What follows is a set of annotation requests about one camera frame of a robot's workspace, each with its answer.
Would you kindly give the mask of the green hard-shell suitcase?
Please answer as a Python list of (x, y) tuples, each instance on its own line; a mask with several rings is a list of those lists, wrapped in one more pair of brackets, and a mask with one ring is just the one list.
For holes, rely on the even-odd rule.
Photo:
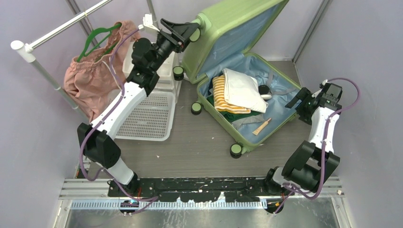
[[(197, 15), (201, 36), (187, 47), (181, 64), (189, 81), (197, 85), (198, 98), (191, 105), (191, 113), (198, 115), (207, 111), (232, 136), (235, 143), (230, 147), (230, 155), (233, 158), (260, 146), (297, 115), (294, 108), (285, 105), (300, 86), (251, 51), (286, 4), (285, 0), (223, 0)], [(272, 119), (257, 136), (252, 132), (263, 122), (247, 124), (237, 130), (219, 113), (233, 112), (214, 104), (217, 96), (213, 88), (223, 80), (225, 68), (247, 74), (257, 80), (258, 86), (270, 88), (272, 98), (266, 101), (268, 107), (262, 114), (265, 121)], [(241, 114), (250, 112), (246, 109)]]

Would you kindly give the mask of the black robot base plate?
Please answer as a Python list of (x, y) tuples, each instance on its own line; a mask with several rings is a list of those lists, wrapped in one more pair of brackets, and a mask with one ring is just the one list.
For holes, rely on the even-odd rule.
[(158, 197), (160, 202), (257, 202), (261, 197), (285, 196), (285, 191), (265, 177), (140, 178), (134, 197)]

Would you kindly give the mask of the grey garment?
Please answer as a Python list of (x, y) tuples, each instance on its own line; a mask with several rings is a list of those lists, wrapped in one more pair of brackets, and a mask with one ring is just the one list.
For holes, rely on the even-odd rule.
[(265, 118), (264, 118), (263, 114), (259, 114), (259, 115), (254, 115), (254, 116), (249, 116), (249, 117), (238, 119), (238, 120), (232, 122), (231, 125), (235, 129), (238, 130), (244, 125), (261, 123), (263, 121), (265, 121)]

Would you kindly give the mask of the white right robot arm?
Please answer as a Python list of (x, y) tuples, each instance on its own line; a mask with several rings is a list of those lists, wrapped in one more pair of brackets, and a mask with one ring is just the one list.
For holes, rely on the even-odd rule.
[(264, 179), (269, 195), (286, 193), (296, 185), (308, 192), (317, 192), (334, 172), (340, 158), (334, 154), (333, 133), (342, 106), (338, 103), (342, 87), (324, 82), (312, 93), (303, 87), (286, 108), (296, 108), (299, 119), (311, 126), (308, 140), (303, 141), (283, 167), (270, 169)]

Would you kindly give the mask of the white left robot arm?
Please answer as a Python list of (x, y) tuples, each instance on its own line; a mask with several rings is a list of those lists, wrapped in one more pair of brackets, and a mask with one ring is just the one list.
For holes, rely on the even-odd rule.
[(200, 22), (196, 20), (186, 23), (173, 23), (165, 19), (161, 24), (168, 31), (156, 28), (153, 23), (143, 22), (131, 38), (140, 30), (152, 31), (157, 34), (156, 42), (140, 38), (132, 45), (132, 64), (126, 82), (121, 82), (121, 91), (112, 103), (90, 124), (82, 123), (78, 129), (80, 158), (86, 156), (97, 163), (104, 172), (120, 184), (120, 190), (127, 196), (138, 192), (137, 174), (123, 161), (121, 150), (115, 143), (116, 135), (130, 113), (155, 88), (159, 75), (158, 69), (172, 52), (181, 53), (187, 46), (199, 39)]

